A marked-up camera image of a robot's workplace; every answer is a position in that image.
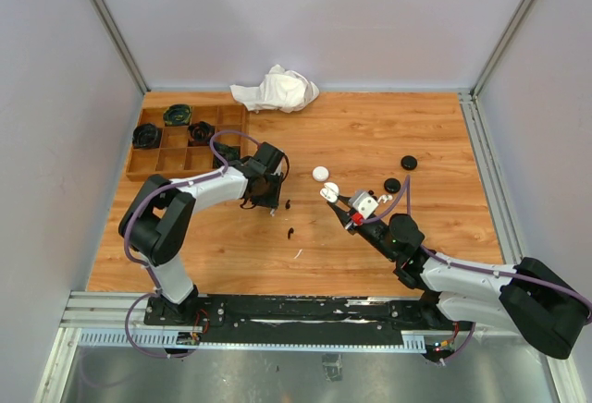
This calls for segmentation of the white earbud charging case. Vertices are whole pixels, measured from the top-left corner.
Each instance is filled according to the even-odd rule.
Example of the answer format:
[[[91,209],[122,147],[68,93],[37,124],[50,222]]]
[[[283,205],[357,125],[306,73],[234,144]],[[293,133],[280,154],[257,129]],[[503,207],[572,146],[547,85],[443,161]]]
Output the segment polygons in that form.
[[[323,188],[320,189],[320,195],[327,202],[336,203],[340,195],[339,186],[333,182],[325,182]]]

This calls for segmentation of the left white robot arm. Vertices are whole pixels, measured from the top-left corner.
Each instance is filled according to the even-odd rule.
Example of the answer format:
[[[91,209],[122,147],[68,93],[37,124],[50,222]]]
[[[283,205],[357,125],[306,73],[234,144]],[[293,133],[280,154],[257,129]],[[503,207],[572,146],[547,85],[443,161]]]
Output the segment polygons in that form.
[[[189,278],[180,251],[192,217],[223,202],[240,208],[278,208],[282,184],[290,171],[288,156],[268,142],[253,156],[225,162],[196,177],[145,180],[118,226],[130,261],[147,270],[155,293],[166,302],[176,324],[191,323],[198,313],[197,287]]]

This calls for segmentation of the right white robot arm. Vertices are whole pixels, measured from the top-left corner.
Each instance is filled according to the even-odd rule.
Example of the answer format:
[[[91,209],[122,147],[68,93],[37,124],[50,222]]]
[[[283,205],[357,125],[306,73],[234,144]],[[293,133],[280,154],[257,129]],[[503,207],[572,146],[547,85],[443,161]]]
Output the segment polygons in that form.
[[[591,302],[538,259],[517,264],[474,263],[428,249],[409,214],[387,221],[377,200],[364,190],[345,197],[323,188],[321,196],[343,228],[358,234],[394,264],[409,289],[423,291],[421,322],[431,329],[469,322],[520,335],[531,347],[567,359],[582,329],[591,323]]]

